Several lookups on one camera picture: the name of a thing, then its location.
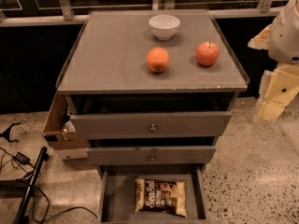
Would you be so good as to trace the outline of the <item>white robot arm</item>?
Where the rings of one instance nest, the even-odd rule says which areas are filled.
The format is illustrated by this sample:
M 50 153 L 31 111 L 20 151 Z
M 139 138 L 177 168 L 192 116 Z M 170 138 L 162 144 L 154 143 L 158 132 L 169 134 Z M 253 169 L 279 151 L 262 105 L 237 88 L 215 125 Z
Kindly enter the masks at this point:
M 266 49 L 278 63 L 263 73 L 257 103 L 257 118 L 274 122 L 299 93 L 299 0 L 290 0 L 248 46 Z

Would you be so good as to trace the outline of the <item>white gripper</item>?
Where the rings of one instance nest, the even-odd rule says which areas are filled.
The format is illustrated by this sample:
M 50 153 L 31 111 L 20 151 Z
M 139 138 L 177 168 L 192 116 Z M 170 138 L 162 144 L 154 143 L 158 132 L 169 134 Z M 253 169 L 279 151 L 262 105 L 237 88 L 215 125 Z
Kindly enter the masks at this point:
M 271 25 L 266 26 L 248 43 L 251 49 L 269 48 L 269 32 Z M 271 74 L 270 82 L 258 108 L 261 119 L 275 121 L 284 111 L 285 107 L 299 92 L 299 66 L 283 64 Z

